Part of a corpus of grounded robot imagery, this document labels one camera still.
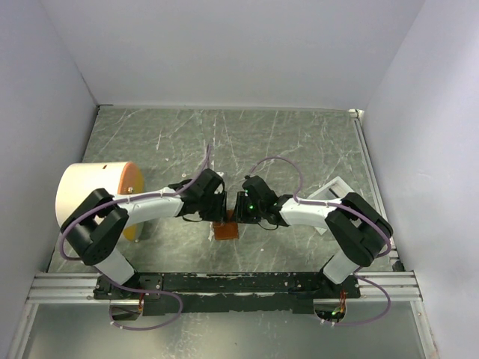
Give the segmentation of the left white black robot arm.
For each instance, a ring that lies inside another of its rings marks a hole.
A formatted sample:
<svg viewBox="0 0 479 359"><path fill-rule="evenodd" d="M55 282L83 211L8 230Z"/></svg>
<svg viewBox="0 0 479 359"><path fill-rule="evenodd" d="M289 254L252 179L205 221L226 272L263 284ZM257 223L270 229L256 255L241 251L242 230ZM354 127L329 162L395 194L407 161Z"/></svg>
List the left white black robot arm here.
<svg viewBox="0 0 479 359"><path fill-rule="evenodd" d="M131 298L138 293L140 280L117 249L126 228L194 214L202 221L220 222L225 220L225 206L225 181L210 168L193 179L143 194L113 195L98 188L61 225L61 240L69 243L81 262L113 280L112 289L121 298Z"/></svg>

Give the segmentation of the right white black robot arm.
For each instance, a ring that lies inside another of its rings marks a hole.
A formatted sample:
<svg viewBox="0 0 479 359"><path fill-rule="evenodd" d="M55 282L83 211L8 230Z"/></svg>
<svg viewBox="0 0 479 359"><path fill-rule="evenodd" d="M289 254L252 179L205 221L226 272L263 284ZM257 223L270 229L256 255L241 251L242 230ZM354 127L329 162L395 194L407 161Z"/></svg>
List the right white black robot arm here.
<svg viewBox="0 0 479 359"><path fill-rule="evenodd" d="M325 227L340 250L322 267L319 292L336 296L355 271L391 250L392 226L358 193L330 200L278 196L259 176L246 177L237 193L232 219L239 224L266 221L273 227Z"/></svg>

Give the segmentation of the brown leather card holder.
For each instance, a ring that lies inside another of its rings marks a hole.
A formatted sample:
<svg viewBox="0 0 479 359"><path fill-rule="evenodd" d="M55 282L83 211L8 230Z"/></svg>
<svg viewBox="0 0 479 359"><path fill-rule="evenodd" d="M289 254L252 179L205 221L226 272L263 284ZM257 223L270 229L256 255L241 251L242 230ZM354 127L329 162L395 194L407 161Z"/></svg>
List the brown leather card holder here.
<svg viewBox="0 0 479 359"><path fill-rule="evenodd" d="M213 235L216 241L235 240L239 238L238 223L233 220L232 209L226 212L226 222L213 222Z"/></svg>

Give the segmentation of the white card tray box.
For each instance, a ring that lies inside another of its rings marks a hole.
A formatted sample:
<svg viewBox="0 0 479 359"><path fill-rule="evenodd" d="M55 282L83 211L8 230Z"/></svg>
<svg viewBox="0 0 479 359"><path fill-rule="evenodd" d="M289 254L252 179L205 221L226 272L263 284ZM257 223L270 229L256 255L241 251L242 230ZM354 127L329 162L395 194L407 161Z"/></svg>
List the white card tray box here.
<svg viewBox="0 0 479 359"><path fill-rule="evenodd" d="M308 200L328 201L345 197L353 189L341 178L335 177L321 188L310 194Z"/></svg>

